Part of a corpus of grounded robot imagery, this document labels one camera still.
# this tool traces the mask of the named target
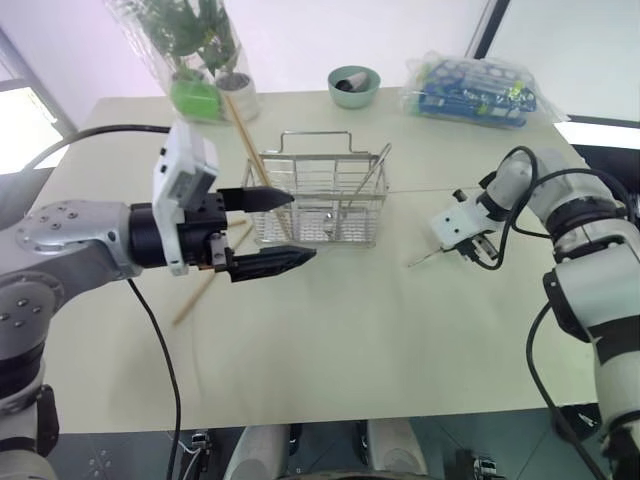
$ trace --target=wooden stick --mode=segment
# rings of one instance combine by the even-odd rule
[[[247,223],[247,220],[244,218],[240,218],[239,220],[233,220],[232,222],[227,223],[227,227],[239,227],[240,225],[244,225]]]
[[[240,225],[241,223],[246,223],[246,220],[237,221],[236,223]],[[249,233],[251,233],[252,230],[253,230],[253,225],[249,225],[249,227],[244,231],[242,235],[240,235],[240,238],[231,246],[231,248],[233,250],[237,250],[240,247],[240,245],[242,245],[242,242],[244,242],[245,239],[249,236]],[[191,309],[195,306],[196,303],[198,303],[198,300],[200,300],[200,297],[202,297],[204,292],[207,290],[207,288],[209,288],[209,285],[211,285],[211,282],[213,282],[215,278],[216,278],[216,272],[215,270],[212,270],[207,275],[207,278],[200,284],[200,286],[196,289],[196,291],[193,292],[193,294],[189,297],[189,299],[182,306],[178,314],[175,316],[175,318],[171,322],[174,327],[179,325],[187,317]]]
[[[233,98],[224,94],[222,95],[222,98],[224,99],[227,110],[231,114],[231,120],[233,121],[233,124],[238,130],[238,133],[240,134],[242,143],[244,143],[244,148],[247,151],[247,155],[249,155],[249,161],[253,165],[253,168],[255,168],[256,173],[258,174],[258,177],[260,177],[260,181],[264,186],[271,187],[272,186],[271,180],[269,179],[269,174],[267,173],[267,169],[264,166],[262,157],[260,157],[260,154],[258,153],[258,149],[253,143],[253,140],[251,139],[251,136],[247,131],[247,127],[244,124],[242,117],[238,113],[238,109],[236,107],[236,104]]]
[[[236,130],[238,130],[238,133],[240,134],[242,143],[244,143],[244,148],[247,151],[247,155],[249,155],[249,161],[251,162],[251,165],[253,165],[253,168],[260,178],[260,182],[262,182],[262,185],[264,185],[265,187],[272,187],[273,185],[271,184],[271,179],[269,178],[269,172],[267,172],[267,168],[264,166],[262,157],[258,153],[258,149],[251,139],[251,135],[249,135],[247,126],[238,113],[238,108],[236,107],[235,101],[233,100],[233,98],[225,94],[222,94],[222,98],[227,110],[231,114],[231,120],[233,120],[233,124],[235,125]],[[280,224],[282,233],[284,233],[285,238],[290,241],[292,238],[292,234],[287,225],[287,219],[285,215],[279,210],[276,210],[275,214],[278,218],[278,223]]]

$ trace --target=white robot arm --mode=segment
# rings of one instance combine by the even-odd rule
[[[536,214],[557,262],[543,278],[550,306],[565,332],[595,350],[603,452],[616,465],[614,479],[640,478],[640,232],[589,173],[595,172],[571,169],[555,151],[536,155],[517,147],[480,182],[480,193],[467,199],[456,192],[460,203],[434,217],[431,227],[444,251],[497,269],[505,242],[496,249],[485,234],[504,228],[505,240],[525,206]],[[630,219],[632,212],[626,214]],[[482,252],[497,263],[485,264]]]

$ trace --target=cable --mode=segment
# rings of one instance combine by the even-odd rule
[[[547,240],[551,239],[551,235],[549,235],[548,233],[538,233],[538,232],[532,232],[530,230],[523,230],[517,225],[513,225],[511,228],[513,229],[514,232],[517,232],[521,235],[526,235],[528,237],[544,238]]]
[[[171,441],[173,441],[173,437],[171,436],[171,434],[169,432],[164,432],[167,434],[167,437],[169,437],[171,439]],[[192,450],[189,447],[187,447],[184,442],[180,439],[178,439],[178,445],[180,445],[182,447],[182,450],[184,450],[185,452],[187,452],[190,455],[193,455],[194,453],[196,453],[198,450]]]
[[[196,463],[196,460],[200,456],[200,452],[202,452],[201,448],[196,450],[196,453],[193,454],[193,458],[189,462],[189,465],[187,465],[187,469],[184,471],[184,477],[182,477],[182,480],[187,480],[187,478],[189,477],[189,472],[191,471],[191,468],[193,468],[193,465]]]
[[[538,157],[536,157],[536,154],[533,153],[533,150],[531,150],[529,147],[520,145],[515,148],[512,148],[509,151],[509,153],[507,153],[504,156],[504,158],[502,159],[502,162],[504,162],[507,158],[509,158],[511,155],[513,155],[518,151],[524,152],[529,157],[529,160],[531,161],[531,181],[529,182],[529,187],[513,205],[513,207],[511,208],[511,211],[509,212],[509,215],[507,216],[507,219],[505,220],[505,224],[502,229],[502,235],[500,237],[500,246],[498,248],[498,257],[496,259],[496,263],[494,263],[493,265],[490,265],[482,261],[477,256],[475,258],[472,258],[472,260],[475,263],[480,265],[485,270],[498,270],[502,266],[502,263],[504,262],[504,255],[507,248],[507,238],[509,236],[509,230],[511,230],[511,228],[515,225],[516,220],[518,219],[518,215],[520,215],[520,212],[524,209],[526,204],[529,202],[529,198],[531,198],[531,194],[535,189],[534,185],[538,181]]]
[[[534,172],[537,173],[537,168],[532,171],[532,178],[534,176]],[[563,175],[572,175],[572,174],[584,174],[584,175],[592,175],[594,177],[598,177],[600,180],[604,182],[604,184],[610,190],[612,190],[618,196],[618,198],[622,200],[622,202],[625,204],[627,217],[629,219],[631,218],[631,215],[632,215],[631,212],[633,212],[631,198],[628,192],[626,191],[626,189],[624,188],[624,186],[622,185],[622,183],[620,183],[618,179],[616,179],[612,175],[609,175],[608,173],[600,170],[593,170],[589,168],[567,168],[564,170],[558,170],[548,175],[545,175],[544,177],[538,178],[535,181],[532,181],[529,185],[529,188],[522,194],[520,199],[518,199],[518,201],[515,203],[514,207],[509,212],[509,215],[504,224],[504,228],[502,230],[502,237],[500,238],[500,248],[498,249],[498,259],[496,260],[496,263],[493,265],[490,265],[482,261],[480,258],[473,258],[473,261],[486,270],[498,270],[502,266],[502,263],[504,262],[504,255],[506,251],[507,237],[509,235],[509,230],[513,228],[513,226],[515,225],[515,222],[518,219],[518,216],[520,215],[522,210],[524,210],[524,207],[526,207],[527,204],[529,203],[529,200],[531,199],[531,195],[533,194],[534,190],[538,188],[540,185],[542,185],[543,183],[548,182],[549,180],[552,180],[557,177],[561,177]]]
[[[171,386],[173,387],[173,394],[176,400],[176,424],[173,431],[173,440],[171,442],[171,453],[169,456],[169,464],[167,465],[167,480],[173,480],[173,467],[176,461],[176,453],[178,451],[178,442],[180,441],[180,419],[182,417],[182,406],[180,405],[180,390],[178,389],[178,381],[176,380],[176,373],[173,370],[173,363],[171,362],[171,355],[169,355],[169,349],[167,348],[167,343],[164,341],[164,336],[162,335],[162,331],[160,330],[160,326],[158,325],[158,321],[156,320],[156,316],[153,314],[151,307],[147,303],[147,301],[138,290],[138,287],[130,278],[127,279],[127,283],[133,290],[134,295],[138,298],[142,307],[145,309],[147,314],[149,315],[149,319],[151,320],[151,324],[153,325],[153,329],[158,336],[158,341],[160,342],[160,347],[162,348],[162,353],[164,354],[164,359],[167,362],[167,369],[169,370],[169,377],[171,378]]]
[[[170,127],[158,126],[158,125],[137,125],[137,124],[116,124],[116,125],[104,125],[102,127],[87,128],[86,130],[80,130],[77,133],[69,135],[63,138],[59,142],[54,143],[50,147],[46,148],[40,154],[38,154],[33,160],[27,163],[22,170],[18,172],[18,176],[13,183],[7,187],[3,192],[0,192],[0,205],[5,205],[5,200],[9,193],[17,188],[21,187],[21,183],[26,176],[26,173],[36,168],[42,162],[44,162],[50,155],[54,154],[62,147],[71,145],[79,140],[93,137],[96,135],[102,135],[103,133],[112,132],[150,132],[150,133],[169,133]]]
[[[531,325],[531,329],[529,330],[526,346],[527,366],[529,367],[531,378],[533,378],[533,383],[536,384],[540,395],[551,411],[553,418],[558,423],[560,428],[562,428],[562,430],[564,431],[569,440],[569,443],[571,443],[573,448],[576,449],[576,452],[578,452],[578,455],[580,455],[580,458],[582,458],[582,461],[587,465],[595,478],[597,478],[598,480],[607,480],[606,475],[602,472],[602,470],[600,470],[600,467],[596,464],[591,455],[589,455],[589,452],[585,450],[584,446],[578,439],[576,432],[574,432],[573,428],[571,428],[571,425],[569,425],[569,422],[567,422],[567,419],[564,418],[562,412],[560,412],[556,404],[553,403],[553,400],[549,396],[547,389],[544,387],[542,380],[540,380],[540,376],[538,375],[538,371],[536,370],[535,364],[533,362],[533,341],[536,337],[536,333],[538,332],[538,327],[540,327],[542,320],[549,312],[550,308],[551,305],[549,304],[549,302],[547,302],[547,304],[542,307],[542,310],[540,310],[540,313],[538,313],[538,315],[536,316],[533,324]]]

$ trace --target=metal basket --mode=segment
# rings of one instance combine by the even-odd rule
[[[284,140],[289,135],[345,135],[348,152],[284,153]],[[258,241],[374,245],[387,196],[384,161],[390,150],[388,143],[377,155],[354,151],[348,131],[283,132],[280,148],[260,156],[272,185],[291,193],[295,202],[251,214]],[[244,185],[258,184],[248,164]]]

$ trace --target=floor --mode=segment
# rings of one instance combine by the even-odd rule
[[[551,429],[546,410],[420,417],[412,419],[412,424],[430,475],[437,479],[458,480],[452,467],[456,451],[463,449],[490,456],[498,473],[510,480],[591,478],[577,454]],[[203,480],[222,478],[241,431],[213,432],[217,446]],[[362,469],[354,453],[353,431],[354,422],[305,424],[300,448],[289,458],[288,473]],[[189,432],[182,439],[188,443]],[[62,435],[49,460],[60,480],[160,479],[165,475],[170,444],[166,432]],[[608,464],[599,455],[597,435],[585,445],[608,473]]]

